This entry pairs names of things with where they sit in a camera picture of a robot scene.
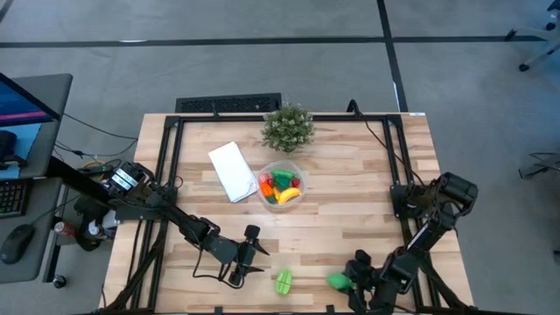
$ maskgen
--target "white notepad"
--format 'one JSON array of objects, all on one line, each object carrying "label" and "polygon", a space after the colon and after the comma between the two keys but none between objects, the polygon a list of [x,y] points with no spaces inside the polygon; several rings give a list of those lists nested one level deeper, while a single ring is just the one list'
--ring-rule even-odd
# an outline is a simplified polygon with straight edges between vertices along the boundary
[{"label": "white notepad", "polygon": [[255,175],[243,158],[237,143],[230,142],[208,153],[213,168],[226,190],[229,201],[237,202],[258,189]]}]

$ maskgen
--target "keyboard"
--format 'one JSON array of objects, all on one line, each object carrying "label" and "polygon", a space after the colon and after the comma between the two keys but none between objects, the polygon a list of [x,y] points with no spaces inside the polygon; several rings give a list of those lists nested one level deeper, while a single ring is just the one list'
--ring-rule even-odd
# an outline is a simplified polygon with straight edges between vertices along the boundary
[{"label": "keyboard", "polygon": [[25,214],[32,179],[0,181],[0,219]]},{"label": "keyboard", "polygon": [[176,113],[269,113],[280,109],[282,95],[247,94],[177,99]]}]

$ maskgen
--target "small green plant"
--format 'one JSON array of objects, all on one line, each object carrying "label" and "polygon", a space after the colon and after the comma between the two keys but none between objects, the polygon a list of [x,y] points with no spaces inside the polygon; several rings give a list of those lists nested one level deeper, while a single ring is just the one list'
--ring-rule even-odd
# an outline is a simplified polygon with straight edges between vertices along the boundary
[{"label": "small green plant", "polygon": [[301,105],[283,103],[280,110],[267,114],[262,129],[262,145],[276,151],[291,153],[312,142],[315,135],[313,115]]}]

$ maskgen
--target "floor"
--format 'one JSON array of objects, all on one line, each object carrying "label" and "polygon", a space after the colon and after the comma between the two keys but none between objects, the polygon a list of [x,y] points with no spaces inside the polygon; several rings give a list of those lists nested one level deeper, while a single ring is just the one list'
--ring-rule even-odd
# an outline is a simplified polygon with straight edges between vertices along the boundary
[{"label": "floor", "polygon": [[[517,169],[531,162],[530,152],[560,149],[560,59],[520,73],[517,66],[541,43],[499,41],[512,27],[542,28],[549,4],[0,0],[0,69],[10,77],[72,74],[67,113],[132,136],[144,113],[172,112],[176,98],[189,96],[280,92],[315,111],[342,110],[354,98],[363,111],[425,112],[442,171],[480,189],[474,211],[458,225],[475,304],[556,314],[559,177],[524,181]],[[395,43],[382,39],[389,32]],[[295,43],[299,37],[319,39]],[[229,40],[243,38],[291,44]],[[97,153],[127,145],[70,120],[59,140]],[[70,165],[84,163],[63,155]],[[0,285],[0,313],[92,311],[109,255],[110,246],[91,253],[63,248],[58,272],[69,285]]]}]

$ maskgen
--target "plastic container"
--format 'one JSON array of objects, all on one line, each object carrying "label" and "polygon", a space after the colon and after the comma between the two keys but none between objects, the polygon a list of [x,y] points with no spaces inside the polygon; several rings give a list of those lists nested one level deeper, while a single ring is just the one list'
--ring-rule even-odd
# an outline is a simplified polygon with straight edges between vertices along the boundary
[{"label": "plastic container", "polygon": [[305,196],[305,177],[304,174],[301,172],[301,170],[291,161],[288,160],[284,160],[284,161],[278,161],[278,162],[274,162],[274,163],[270,163],[266,166],[264,166],[263,169],[261,169],[258,174],[256,175],[256,180],[258,181],[259,177],[261,177],[262,174],[264,173],[268,173],[270,174],[270,176],[272,176],[272,171],[274,170],[286,170],[286,171],[292,171],[296,174],[296,177],[299,179],[299,190],[301,191],[301,195],[297,196],[296,198],[290,199],[288,202],[286,202],[283,205],[278,205],[278,204],[271,204],[269,203],[266,198],[264,198],[263,196],[263,192],[261,192],[261,189],[258,189],[257,192],[259,194],[259,196],[261,197],[262,202],[268,206],[268,207],[273,207],[275,209],[283,209],[286,207],[290,207],[293,206],[295,204],[297,204],[304,196]]}]

